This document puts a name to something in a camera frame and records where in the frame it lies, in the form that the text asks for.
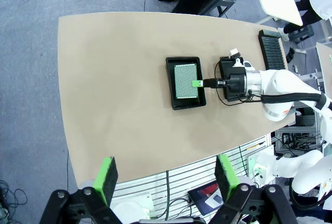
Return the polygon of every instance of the screw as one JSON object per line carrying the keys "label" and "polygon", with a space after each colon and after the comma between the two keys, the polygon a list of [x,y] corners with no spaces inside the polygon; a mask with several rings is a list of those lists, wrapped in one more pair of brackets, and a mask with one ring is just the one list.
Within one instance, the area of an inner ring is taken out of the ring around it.
{"label": "screw", "polygon": [[242,190],[242,191],[248,191],[249,188],[248,188],[247,185],[242,185],[242,186],[241,186],[241,190]]}
{"label": "screw", "polygon": [[85,189],[84,194],[86,195],[91,195],[91,189]]}
{"label": "screw", "polygon": [[58,192],[58,197],[59,198],[64,198],[64,192],[63,191],[59,191]]}
{"label": "screw", "polygon": [[271,193],[275,193],[275,187],[270,187],[270,188],[269,188],[269,191],[270,191]]}

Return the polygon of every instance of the white shoe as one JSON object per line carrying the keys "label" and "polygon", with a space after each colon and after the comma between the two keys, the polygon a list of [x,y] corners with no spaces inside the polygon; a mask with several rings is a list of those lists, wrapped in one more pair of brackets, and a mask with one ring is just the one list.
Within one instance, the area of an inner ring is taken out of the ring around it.
{"label": "white shoe", "polygon": [[284,32],[284,28],[278,28],[278,32],[280,33],[281,38],[282,38],[284,41],[289,41],[288,34],[286,34],[286,33]]}

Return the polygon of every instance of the gray stool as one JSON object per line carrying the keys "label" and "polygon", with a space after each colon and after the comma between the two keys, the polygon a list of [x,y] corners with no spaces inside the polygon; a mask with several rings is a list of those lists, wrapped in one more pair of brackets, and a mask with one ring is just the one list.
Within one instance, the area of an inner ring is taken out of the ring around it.
{"label": "gray stool", "polygon": [[313,36],[315,33],[311,25],[307,25],[306,27],[300,29],[299,31],[294,31],[294,33],[289,34],[289,40],[294,41],[296,44],[308,39]]}
{"label": "gray stool", "polygon": [[208,4],[199,12],[199,15],[206,15],[214,8],[218,8],[219,18],[225,14],[236,0],[210,0]]}

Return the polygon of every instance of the blue-gray floor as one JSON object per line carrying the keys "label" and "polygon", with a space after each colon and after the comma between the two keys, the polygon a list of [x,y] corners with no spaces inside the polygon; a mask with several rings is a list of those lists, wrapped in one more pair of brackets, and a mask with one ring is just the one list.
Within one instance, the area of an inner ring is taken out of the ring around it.
{"label": "blue-gray floor", "polygon": [[[14,219],[38,223],[55,189],[67,187],[67,145],[63,130],[57,68],[58,17],[103,11],[143,11],[144,0],[0,0],[0,179],[12,190],[23,189],[29,201]],[[146,0],[146,11],[169,12],[174,3]],[[265,16],[258,0],[237,0],[228,11],[232,19],[256,22]],[[284,22],[270,20],[270,26]],[[316,32],[303,44],[322,39]],[[227,33],[220,30],[227,38]],[[285,50],[293,43],[285,44]],[[294,62],[304,72],[304,57]],[[320,69],[315,50],[307,57],[308,72]],[[69,164],[69,189],[76,190]],[[24,197],[18,193],[18,200]]]}

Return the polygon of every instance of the wooden table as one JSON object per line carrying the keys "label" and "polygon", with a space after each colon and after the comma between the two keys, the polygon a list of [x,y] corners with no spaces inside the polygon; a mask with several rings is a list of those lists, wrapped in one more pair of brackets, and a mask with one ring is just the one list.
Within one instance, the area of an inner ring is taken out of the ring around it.
{"label": "wooden table", "polygon": [[294,116],[269,121],[260,103],[225,106],[212,89],[205,90],[204,107],[171,107],[166,57],[198,56],[203,77],[212,78],[219,57],[238,48],[264,69],[261,29],[275,30],[157,12],[61,17],[59,87],[77,184],[94,179],[104,157],[115,156],[122,182],[212,156],[293,122]]}
{"label": "wooden table", "polygon": [[272,17],[302,26],[301,15],[294,0],[259,0],[263,11],[268,15],[256,23],[262,24]]}
{"label": "wooden table", "polygon": [[320,60],[325,94],[329,98],[332,97],[332,48],[316,43],[318,58]]}

